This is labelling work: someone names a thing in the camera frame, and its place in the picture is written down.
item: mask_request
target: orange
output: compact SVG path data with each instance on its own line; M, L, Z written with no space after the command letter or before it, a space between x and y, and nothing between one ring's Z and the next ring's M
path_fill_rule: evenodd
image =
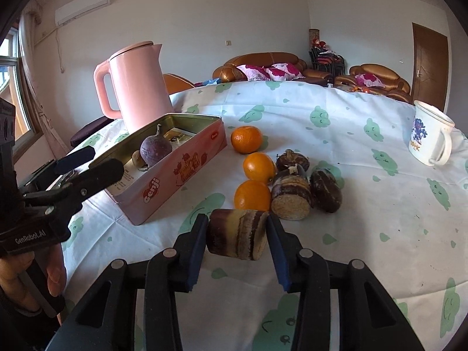
M258 180L247 180L234 194L234 207L237 209L258 209L269 211L271 203L270 189Z
M257 127L245 125L231 133L231 144L236 152L249 154L256 152L263 143L263 136Z
M272 159L265 153L249 154L243 164L245 176L265 184L270 183L276 174L276 167Z

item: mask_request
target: curtain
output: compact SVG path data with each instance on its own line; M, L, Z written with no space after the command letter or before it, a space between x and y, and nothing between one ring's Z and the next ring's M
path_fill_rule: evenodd
M39 122L42 132L51 147L56 159L62 158L70 151L45 115L37 96L37 82L34 79L34 32L36 25L41 23L42 8L36 0L30 0L20 17L19 42L22 61L22 72L26 85L23 85L24 99L30 108L30 114Z

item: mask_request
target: sleeve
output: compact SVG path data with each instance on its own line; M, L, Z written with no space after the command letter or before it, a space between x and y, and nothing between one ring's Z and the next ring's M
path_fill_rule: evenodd
M0 349L45 349L59 329L58 322L56 317L49 318L45 315L42 309L31 313L19 308L0 288ZM14 348L8 347L9 342L15 345Z

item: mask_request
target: kettle lid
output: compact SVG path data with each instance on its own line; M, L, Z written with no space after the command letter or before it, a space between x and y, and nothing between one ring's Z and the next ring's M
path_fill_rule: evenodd
M111 60L112 58L115 58L118 55L123 54L123 53L125 53L125 52L127 52L129 50L133 50L133 49L136 49L136 48L139 48L139 47L142 47L142 46L147 46L147 45L152 45L153 46L153 41L138 42L138 43L134 43L133 45L127 46L127 47L125 47L123 49L120 49L118 52L112 54L111 57L109 58L109 60Z

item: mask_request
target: mug handle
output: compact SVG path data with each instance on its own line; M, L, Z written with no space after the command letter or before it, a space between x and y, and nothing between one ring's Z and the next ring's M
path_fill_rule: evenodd
M109 119L121 119L122 113L111 108L109 103L109 97L107 96L106 86L104 84L104 76L110 74L111 66L109 61L104 61L97 65L94 70L94 84L96 86L97 98L99 104L101 104L102 113L104 113Z
M429 162L433 163L434 166L445 165L450 157L450 153L452 153L452 137L450 136L450 132L444 129L442 129L441 132L444 135L444 152L442 153L442 156L438 161L434 159L429 160Z

